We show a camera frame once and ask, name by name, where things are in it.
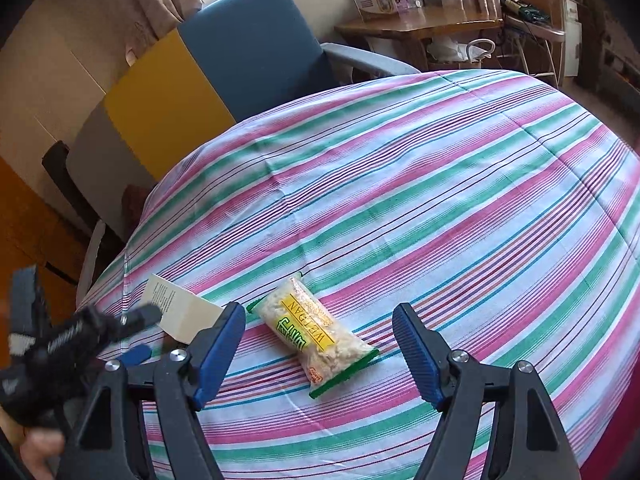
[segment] wooden desk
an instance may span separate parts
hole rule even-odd
[[[335,30],[351,46],[369,50],[366,38],[398,40],[404,46],[407,61],[420,70],[428,70],[427,55],[422,40],[434,36],[448,36],[457,32],[484,30],[502,26],[500,18],[491,18],[480,12],[465,12],[443,7],[422,7],[398,16],[364,21],[359,18]]]

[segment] floor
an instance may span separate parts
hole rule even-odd
[[[618,110],[615,105],[605,97],[596,95],[578,86],[574,78],[565,78],[561,90],[583,108],[586,108],[599,118],[603,124],[617,134],[629,146],[635,148],[638,145],[640,120],[637,120],[623,110]]]
[[[11,276],[38,266],[55,324],[73,314],[87,239],[71,227],[0,158],[0,368],[8,365]]]

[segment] pink and green striped sheet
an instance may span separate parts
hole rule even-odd
[[[248,315],[220,393],[199,414],[227,479],[414,476],[438,414],[391,330],[401,301],[483,362],[533,362],[582,463],[638,355],[639,177],[615,134],[520,73],[339,88],[237,124],[173,168],[84,301],[134,308],[155,273],[220,305],[248,304],[301,271],[380,349],[312,400],[296,358]],[[140,342],[158,355],[162,333],[105,357]],[[154,405],[145,411],[156,470],[170,478]],[[492,406],[483,413],[470,479]]]

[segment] snack package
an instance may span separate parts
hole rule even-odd
[[[256,314],[290,348],[298,352],[312,399],[351,377],[380,353],[346,329],[297,278],[247,310]]]

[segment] chair armrest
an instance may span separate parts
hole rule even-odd
[[[91,207],[91,204],[87,202],[66,170],[66,158],[68,155],[68,146],[59,140],[42,157],[42,167],[82,221],[89,229],[93,229],[100,217]]]
[[[320,46],[329,61],[344,63],[369,74],[387,77],[420,73],[420,70],[407,63],[367,50],[337,43],[323,43]]]
[[[98,250],[100,250],[100,242],[104,237],[107,224],[102,220],[98,220],[94,232],[91,234],[89,246],[86,248],[84,262],[80,270],[80,278],[78,279],[78,288],[76,288],[76,309],[80,308],[80,304],[94,284],[95,262],[98,259]]]

